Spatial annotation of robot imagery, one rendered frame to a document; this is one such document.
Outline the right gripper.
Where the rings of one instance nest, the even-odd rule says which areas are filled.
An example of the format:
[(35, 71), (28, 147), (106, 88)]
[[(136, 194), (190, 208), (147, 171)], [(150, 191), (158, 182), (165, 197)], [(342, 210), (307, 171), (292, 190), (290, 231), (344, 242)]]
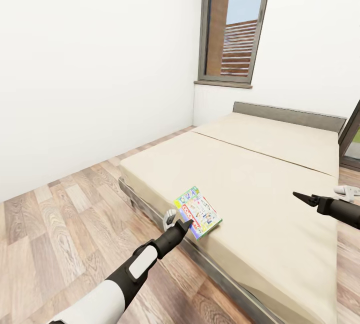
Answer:
[(319, 196), (316, 194), (309, 196), (295, 191), (292, 194), (309, 206), (314, 208), (317, 207), (317, 213), (324, 216), (331, 216), (334, 219), (360, 230), (358, 226), (360, 220), (360, 205), (342, 199), (337, 200), (333, 197)]

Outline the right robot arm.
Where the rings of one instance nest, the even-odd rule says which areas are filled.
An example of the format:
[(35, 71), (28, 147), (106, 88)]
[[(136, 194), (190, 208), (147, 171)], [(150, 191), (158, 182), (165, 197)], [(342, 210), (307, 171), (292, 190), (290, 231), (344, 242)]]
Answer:
[(331, 216), (351, 227), (360, 230), (360, 205), (354, 204), (355, 198), (360, 197), (360, 188), (348, 185), (335, 186), (333, 188), (337, 194), (334, 197), (312, 196), (293, 192), (292, 194), (311, 207), (317, 207), (316, 212)]

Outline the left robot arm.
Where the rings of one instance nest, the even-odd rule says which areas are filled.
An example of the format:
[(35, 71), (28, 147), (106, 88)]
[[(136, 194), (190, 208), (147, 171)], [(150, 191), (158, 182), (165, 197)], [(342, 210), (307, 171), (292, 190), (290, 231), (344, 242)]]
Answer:
[(156, 259), (162, 260), (186, 236), (193, 220), (174, 224), (176, 210), (163, 219), (163, 233), (137, 248), (132, 256), (79, 301), (62, 310), (46, 324), (117, 324), (148, 278)]

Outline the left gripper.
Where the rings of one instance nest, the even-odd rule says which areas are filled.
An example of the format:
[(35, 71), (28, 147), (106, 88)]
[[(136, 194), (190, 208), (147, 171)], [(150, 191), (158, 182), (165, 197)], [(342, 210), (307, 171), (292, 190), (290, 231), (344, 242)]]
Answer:
[(192, 219), (186, 222), (183, 222), (181, 219), (179, 219), (176, 221), (173, 227), (162, 234), (162, 236), (167, 239), (170, 245), (170, 252), (182, 242), (192, 223)]

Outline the board game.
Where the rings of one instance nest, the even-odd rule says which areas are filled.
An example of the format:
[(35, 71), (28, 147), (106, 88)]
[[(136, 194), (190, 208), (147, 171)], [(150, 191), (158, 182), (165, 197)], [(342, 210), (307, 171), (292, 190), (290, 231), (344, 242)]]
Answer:
[(189, 229), (198, 241), (223, 221), (220, 214), (196, 186), (173, 202), (186, 222), (192, 220)]

